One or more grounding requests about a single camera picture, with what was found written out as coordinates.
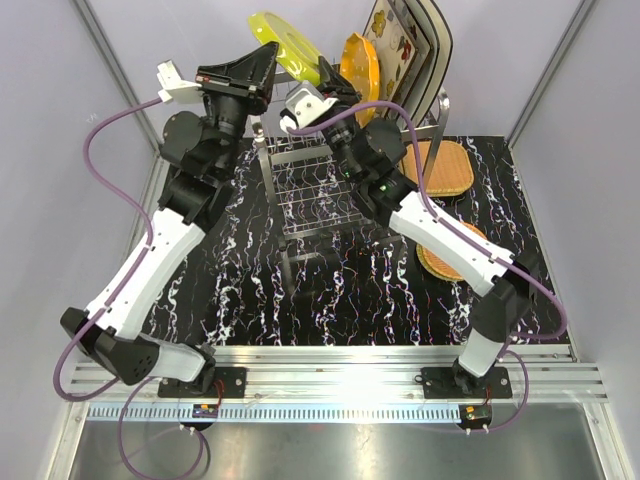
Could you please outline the orange ceramic plate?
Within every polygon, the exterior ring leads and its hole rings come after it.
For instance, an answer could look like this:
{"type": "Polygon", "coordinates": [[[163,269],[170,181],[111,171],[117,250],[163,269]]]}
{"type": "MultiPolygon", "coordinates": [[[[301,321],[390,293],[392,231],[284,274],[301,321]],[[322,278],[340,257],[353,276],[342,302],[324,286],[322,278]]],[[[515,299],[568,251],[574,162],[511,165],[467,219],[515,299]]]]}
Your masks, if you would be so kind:
{"type": "Polygon", "coordinates": [[[340,60],[340,74],[360,94],[360,102],[377,101],[380,92],[380,67],[371,42],[353,33],[346,41],[340,60]]]}

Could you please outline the green ceramic plate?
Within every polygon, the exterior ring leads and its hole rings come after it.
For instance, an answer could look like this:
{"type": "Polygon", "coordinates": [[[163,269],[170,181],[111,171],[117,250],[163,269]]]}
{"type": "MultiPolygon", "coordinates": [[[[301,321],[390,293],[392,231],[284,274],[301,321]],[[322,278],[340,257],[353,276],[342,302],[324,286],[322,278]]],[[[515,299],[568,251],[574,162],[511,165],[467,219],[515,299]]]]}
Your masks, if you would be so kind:
{"type": "Polygon", "coordinates": [[[299,30],[278,15],[262,11],[248,18],[249,28],[262,44],[277,42],[277,62],[296,81],[313,86],[321,82],[319,58],[322,53],[299,30]]]}

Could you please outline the cream floral square plate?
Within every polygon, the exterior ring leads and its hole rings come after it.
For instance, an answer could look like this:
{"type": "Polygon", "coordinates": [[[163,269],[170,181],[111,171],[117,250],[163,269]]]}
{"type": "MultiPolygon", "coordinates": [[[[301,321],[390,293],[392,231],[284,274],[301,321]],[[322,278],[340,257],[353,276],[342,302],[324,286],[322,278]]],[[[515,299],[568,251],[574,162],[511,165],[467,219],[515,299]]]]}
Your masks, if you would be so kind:
{"type": "Polygon", "coordinates": [[[375,1],[363,31],[380,70],[379,99],[403,104],[430,45],[405,1],[375,1]]]}

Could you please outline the orange rounded-square wicker plate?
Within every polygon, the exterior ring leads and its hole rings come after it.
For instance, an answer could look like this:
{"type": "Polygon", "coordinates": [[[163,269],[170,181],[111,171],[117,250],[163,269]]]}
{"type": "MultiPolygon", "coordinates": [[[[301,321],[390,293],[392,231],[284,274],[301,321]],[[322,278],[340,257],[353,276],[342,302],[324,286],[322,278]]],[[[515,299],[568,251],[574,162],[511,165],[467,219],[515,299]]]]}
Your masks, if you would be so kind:
{"type": "MultiPolygon", "coordinates": [[[[419,141],[422,164],[426,162],[431,142],[419,141]]],[[[399,163],[399,170],[416,185],[417,170],[413,145],[407,146],[407,155],[399,163]]],[[[442,140],[426,183],[430,197],[455,197],[468,191],[474,183],[474,173],[466,149],[453,141],[442,140]]]]}

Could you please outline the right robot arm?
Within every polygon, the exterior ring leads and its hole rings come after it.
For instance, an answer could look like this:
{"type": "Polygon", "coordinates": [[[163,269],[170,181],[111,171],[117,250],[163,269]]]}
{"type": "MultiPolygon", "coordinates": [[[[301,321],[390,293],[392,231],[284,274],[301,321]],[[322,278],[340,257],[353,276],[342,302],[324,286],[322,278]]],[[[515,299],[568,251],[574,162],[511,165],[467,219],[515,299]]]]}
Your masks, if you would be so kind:
{"type": "Polygon", "coordinates": [[[309,127],[323,134],[351,196],[368,219],[400,233],[434,253],[472,287],[479,302],[471,332],[451,367],[449,380],[458,393],[475,397],[489,387],[496,361],[535,299],[539,263],[514,256],[436,207],[422,182],[402,175],[398,163],[418,146],[406,146],[396,124],[375,118],[359,126],[356,114],[367,108],[355,88],[324,58],[318,59],[320,114],[309,127]]]}

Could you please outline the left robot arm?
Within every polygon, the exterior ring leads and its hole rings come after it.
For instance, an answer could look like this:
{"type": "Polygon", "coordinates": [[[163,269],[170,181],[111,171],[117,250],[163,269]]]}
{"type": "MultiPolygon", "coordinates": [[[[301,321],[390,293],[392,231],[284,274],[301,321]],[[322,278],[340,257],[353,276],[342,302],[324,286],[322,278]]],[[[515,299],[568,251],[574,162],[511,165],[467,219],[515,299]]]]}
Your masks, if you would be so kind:
{"type": "Polygon", "coordinates": [[[156,99],[103,121],[108,126],[161,104],[205,107],[202,116],[180,111],[166,121],[160,156],[177,173],[163,188],[156,210],[141,215],[145,235],[94,300],[84,308],[68,308],[61,317],[70,342],[54,368],[60,397],[75,398],[61,385],[62,368],[74,349],[126,385],[161,377],[194,397],[213,390],[211,348],[155,339],[142,330],[158,294],[225,212],[246,122],[264,113],[271,101],[278,50],[278,43],[270,41],[237,60],[199,67],[192,81],[165,61],[157,67],[156,99]]]}

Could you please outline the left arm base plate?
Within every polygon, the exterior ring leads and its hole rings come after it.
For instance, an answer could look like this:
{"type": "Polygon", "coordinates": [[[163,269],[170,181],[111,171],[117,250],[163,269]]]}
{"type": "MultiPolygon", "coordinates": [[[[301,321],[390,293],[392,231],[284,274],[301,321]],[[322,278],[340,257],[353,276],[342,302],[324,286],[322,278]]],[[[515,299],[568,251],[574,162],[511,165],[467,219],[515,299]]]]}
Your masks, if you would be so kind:
{"type": "Polygon", "coordinates": [[[204,384],[187,383],[176,379],[160,381],[157,395],[167,399],[242,399],[245,396],[248,369],[245,367],[216,367],[211,381],[204,384]]]}

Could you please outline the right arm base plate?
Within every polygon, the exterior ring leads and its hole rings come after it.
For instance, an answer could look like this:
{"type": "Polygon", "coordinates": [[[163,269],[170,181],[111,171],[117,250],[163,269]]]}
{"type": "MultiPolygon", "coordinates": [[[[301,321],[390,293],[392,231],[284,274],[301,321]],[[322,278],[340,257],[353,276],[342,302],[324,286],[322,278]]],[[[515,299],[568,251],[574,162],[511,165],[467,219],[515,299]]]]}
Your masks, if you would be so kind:
{"type": "Polygon", "coordinates": [[[511,399],[509,374],[504,367],[493,367],[482,377],[453,367],[423,367],[414,376],[425,399],[511,399]]]}

